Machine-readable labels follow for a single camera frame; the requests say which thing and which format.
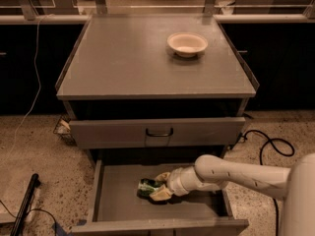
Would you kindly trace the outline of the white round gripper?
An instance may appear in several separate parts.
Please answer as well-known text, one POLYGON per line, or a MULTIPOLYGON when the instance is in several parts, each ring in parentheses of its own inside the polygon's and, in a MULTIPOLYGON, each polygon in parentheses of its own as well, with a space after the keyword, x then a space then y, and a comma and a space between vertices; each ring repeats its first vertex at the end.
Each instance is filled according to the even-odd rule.
POLYGON ((155 202, 167 201, 172 195, 178 197, 188 195, 192 191, 203 191, 205 184, 198 177, 193 166, 180 167, 171 173, 160 173, 156 181, 166 182, 150 194, 150 198, 155 202))

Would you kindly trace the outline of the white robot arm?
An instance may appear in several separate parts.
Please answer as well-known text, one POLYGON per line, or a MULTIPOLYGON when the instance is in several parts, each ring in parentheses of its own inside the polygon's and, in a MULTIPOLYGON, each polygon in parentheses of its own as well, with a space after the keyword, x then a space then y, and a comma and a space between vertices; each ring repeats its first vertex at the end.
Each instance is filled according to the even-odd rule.
POLYGON ((292 167, 231 162, 202 155, 189 167, 159 174, 155 201, 185 196, 192 191, 216 191, 232 182, 283 203, 279 236, 315 236, 315 154, 292 167))

